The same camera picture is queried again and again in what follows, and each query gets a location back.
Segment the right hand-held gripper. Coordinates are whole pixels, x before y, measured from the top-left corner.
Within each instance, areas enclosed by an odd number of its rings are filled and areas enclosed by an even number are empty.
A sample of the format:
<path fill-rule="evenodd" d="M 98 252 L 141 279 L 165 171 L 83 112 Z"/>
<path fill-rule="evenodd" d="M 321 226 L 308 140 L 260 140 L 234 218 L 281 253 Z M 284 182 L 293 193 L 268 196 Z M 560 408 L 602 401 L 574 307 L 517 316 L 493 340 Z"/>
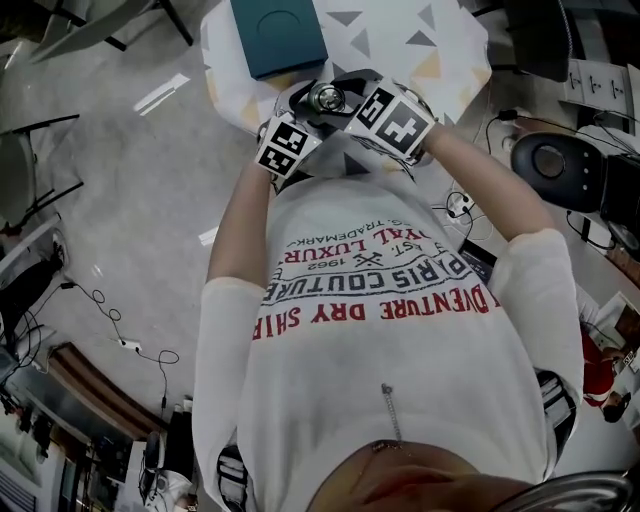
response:
<path fill-rule="evenodd" d="M 422 143 L 438 119 L 417 93 L 373 69 L 344 73 L 331 84 L 365 99 L 355 110 L 349 102 L 336 108 L 308 102 L 307 123 L 313 129 L 344 131 L 365 148 L 407 166 L 423 158 Z"/>

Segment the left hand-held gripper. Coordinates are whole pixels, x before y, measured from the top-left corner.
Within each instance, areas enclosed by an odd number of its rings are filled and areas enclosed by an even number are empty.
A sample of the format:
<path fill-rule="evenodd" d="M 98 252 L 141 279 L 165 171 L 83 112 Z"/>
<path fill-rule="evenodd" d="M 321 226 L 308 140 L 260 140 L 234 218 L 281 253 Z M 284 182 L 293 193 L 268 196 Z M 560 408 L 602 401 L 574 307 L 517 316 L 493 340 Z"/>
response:
<path fill-rule="evenodd" d="M 317 84 L 318 80 L 313 79 L 287 89 L 285 106 L 290 112 L 278 110 L 259 127 L 254 162 L 271 175 L 274 194 L 312 178 L 306 169 L 307 161 L 323 141 L 304 124 L 310 112 L 307 103 L 318 104 Z"/>

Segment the person's left forearm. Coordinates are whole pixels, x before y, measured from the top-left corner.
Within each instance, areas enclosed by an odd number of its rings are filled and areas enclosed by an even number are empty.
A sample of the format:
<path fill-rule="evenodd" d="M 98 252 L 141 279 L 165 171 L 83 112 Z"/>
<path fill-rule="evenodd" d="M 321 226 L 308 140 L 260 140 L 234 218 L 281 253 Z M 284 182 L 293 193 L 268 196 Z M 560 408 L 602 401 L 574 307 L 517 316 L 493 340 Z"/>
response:
<path fill-rule="evenodd" d="M 266 224 L 270 174 L 251 161 L 242 170 L 212 245 L 207 282 L 237 278 L 267 286 Z"/>

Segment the person's right forearm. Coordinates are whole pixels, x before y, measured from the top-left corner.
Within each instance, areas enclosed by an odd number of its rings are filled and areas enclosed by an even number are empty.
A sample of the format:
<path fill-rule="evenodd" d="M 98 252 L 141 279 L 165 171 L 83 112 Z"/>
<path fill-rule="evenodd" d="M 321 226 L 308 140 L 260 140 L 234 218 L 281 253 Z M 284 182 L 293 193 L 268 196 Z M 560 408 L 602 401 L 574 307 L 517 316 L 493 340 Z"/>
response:
<path fill-rule="evenodd" d="M 422 147 L 468 193 L 505 240 L 555 227 L 543 200 L 529 184 L 454 129 L 434 124 Z"/>

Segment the teal box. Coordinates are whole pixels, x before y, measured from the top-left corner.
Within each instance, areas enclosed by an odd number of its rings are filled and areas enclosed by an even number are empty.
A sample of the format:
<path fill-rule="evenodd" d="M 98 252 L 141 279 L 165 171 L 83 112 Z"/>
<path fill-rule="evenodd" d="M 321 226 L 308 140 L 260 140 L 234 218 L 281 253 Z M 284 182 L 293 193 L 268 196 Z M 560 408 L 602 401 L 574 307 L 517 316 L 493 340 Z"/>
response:
<path fill-rule="evenodd" d="M 313 0 L 230 0 L 250 76 L 265 80 L 323 65 L 328 52 Z"/>

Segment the triangle patterned tablecloth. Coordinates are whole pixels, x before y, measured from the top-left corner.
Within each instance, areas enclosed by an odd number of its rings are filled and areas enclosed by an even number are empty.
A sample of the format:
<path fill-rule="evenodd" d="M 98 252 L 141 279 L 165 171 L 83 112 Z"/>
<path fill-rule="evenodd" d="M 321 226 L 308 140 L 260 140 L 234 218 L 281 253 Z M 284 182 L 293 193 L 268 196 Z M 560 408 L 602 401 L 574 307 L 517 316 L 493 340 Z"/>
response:
<path fill-rule="evenodd" d="M 488 33 L 458 0 L 313 0 L 328 58 L 320 68 L 251 77 L 230 0 L 201 24 L 209 94 L 233 126 L 255 134 L 284 93 L 372 69 L 419 94 L 454 125 L 491 77 Z"/>

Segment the small flat black box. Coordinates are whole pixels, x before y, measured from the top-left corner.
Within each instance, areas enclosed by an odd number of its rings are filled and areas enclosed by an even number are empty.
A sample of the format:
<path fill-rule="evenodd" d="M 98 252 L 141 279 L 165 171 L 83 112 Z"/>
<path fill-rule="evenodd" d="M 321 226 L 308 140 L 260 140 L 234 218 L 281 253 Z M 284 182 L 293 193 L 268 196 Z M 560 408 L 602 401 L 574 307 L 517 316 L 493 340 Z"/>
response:
<path fill-rule="evenodd" d="M 481 281 L 487 285 L 491 279 L 497 257 L 469 239 L 463 241 L 458 252 Z"/>

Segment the white printed paper sheet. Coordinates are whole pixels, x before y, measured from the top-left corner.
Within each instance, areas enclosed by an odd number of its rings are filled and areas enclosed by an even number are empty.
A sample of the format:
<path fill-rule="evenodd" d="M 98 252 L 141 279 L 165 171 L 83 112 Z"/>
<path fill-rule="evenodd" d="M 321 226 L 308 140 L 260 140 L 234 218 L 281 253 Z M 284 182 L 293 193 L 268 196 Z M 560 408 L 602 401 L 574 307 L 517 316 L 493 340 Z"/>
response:
<path fill-rule="evenodd" d="M 599 63 L 585 61 L 581 65 L 584 99 L 591 106 L 601 108 L 608 98 L 608 71 Z"/>
<path fill-rule="evenodd" d="M 609 66 L 605 79 L 607 109 L 627 113 L 627 70 L 619 66 Z"/>
<path fill-rule="evenodd" d="M 564 83 L 565 100 L 569 103 L 584 103 L 583 80 L 580 73 L 579 61 L 570 59 L 568 65 L 568 79 Z"/>

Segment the person's white printed shirt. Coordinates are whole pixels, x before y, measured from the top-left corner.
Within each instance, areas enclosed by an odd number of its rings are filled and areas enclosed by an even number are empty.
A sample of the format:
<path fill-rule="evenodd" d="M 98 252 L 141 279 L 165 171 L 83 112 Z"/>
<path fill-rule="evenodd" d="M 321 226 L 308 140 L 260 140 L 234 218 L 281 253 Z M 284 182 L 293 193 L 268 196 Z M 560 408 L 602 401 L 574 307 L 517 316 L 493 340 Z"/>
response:
<path fill-rule="evenodd" d="M 385 439 L 449 450 L 540 483 L 562 441 L 538 380 L 582 391 L 576 291 L 564 237 L 511 241 L 485 285 L 405 180 L 311 178 L 272 202 L 265 288 L 202 292 L 193 439 L 222 507 L 225 448 L 242 507 L 303 512 L 357 449 Z"/>

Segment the black equipment box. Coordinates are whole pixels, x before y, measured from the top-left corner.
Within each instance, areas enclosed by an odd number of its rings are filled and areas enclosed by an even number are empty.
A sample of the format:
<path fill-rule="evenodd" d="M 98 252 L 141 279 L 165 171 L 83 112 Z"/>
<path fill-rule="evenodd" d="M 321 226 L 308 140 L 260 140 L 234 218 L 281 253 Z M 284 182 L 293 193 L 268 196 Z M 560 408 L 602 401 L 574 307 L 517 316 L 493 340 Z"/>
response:
<path fill-rule="evenodd" d="M 640 230 L 640 156 L 611 155 L 606 159 L 600 216 L 629 231 Z"/>

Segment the wood edged counter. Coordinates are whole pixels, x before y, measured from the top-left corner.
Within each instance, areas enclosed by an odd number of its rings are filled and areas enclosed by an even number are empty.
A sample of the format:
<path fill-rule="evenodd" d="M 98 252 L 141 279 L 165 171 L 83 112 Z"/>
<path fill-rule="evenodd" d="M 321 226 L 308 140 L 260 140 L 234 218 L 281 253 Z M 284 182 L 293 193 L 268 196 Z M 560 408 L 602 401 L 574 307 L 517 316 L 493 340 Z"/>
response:
<path fill-rule="evenodd" d="M 51 494 L 33 512 L 144 512 L 132 465 L 167 413 L 152 413 L 118 388 L 73 344 L 10 361 L 0 351 L 0 419 L 33 447 L 18 469 Z"/>

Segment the person's chin and neck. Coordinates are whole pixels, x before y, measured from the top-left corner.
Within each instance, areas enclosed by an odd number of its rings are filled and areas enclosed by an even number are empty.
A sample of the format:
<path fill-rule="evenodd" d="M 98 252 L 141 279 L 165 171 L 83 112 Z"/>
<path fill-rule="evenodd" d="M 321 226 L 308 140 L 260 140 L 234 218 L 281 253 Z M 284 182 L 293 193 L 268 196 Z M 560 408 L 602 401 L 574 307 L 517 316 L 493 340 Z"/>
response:
<path fill-rule="evenodd" d="M 531 487 L 443 448 L 383 440 L 342 461 L 305 512 L 490 512 Z"/>

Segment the metal headset rim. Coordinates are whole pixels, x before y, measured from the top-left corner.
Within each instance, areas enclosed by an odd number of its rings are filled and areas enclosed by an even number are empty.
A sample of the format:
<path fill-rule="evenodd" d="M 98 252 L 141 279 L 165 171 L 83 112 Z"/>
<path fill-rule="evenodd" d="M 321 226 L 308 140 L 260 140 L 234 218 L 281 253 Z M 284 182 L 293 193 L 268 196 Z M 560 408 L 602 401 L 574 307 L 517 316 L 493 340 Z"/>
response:
<path fill-rule="evenodd" d="M 531 487 L 490 512 L 640 512 L 640 477 L 590 471 Z"/>

